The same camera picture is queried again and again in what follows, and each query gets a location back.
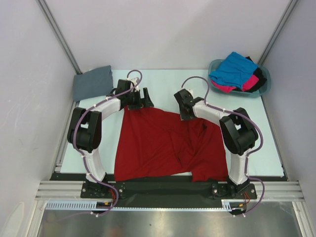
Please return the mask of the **red t shirt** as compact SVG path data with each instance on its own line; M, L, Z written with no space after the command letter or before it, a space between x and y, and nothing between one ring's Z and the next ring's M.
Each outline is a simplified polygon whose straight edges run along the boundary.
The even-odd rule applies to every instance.
M124 110L116 181L190 172L192 181L225 181L226 153L220 127L202 118L184 121L157 108Z

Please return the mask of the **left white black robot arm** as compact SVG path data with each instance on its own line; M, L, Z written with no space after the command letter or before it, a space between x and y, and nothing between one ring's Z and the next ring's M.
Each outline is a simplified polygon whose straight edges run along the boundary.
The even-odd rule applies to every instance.
M86 170L81 198L104 198L108 193L115 193L114 187L108 184L99 153L102 122L124 108L138 110L154 106L147 88L143 88L144 97L141 97L140 82L140 78L120 79L117 87L101 102L88 109L74 108L67 140L81 155Z

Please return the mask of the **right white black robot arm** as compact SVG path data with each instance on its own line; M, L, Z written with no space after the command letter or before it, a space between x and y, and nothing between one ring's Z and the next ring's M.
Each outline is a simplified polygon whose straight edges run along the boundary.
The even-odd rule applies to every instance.
M224 148L231 157L231 168L227 183L213 183L212 198L242 199L251 192L248 177L248 156L259 135L243 108L232 112L217 108L205 102L201 97L194 98L186 89L174 94L179 105L181 120L204 119L219 126Z

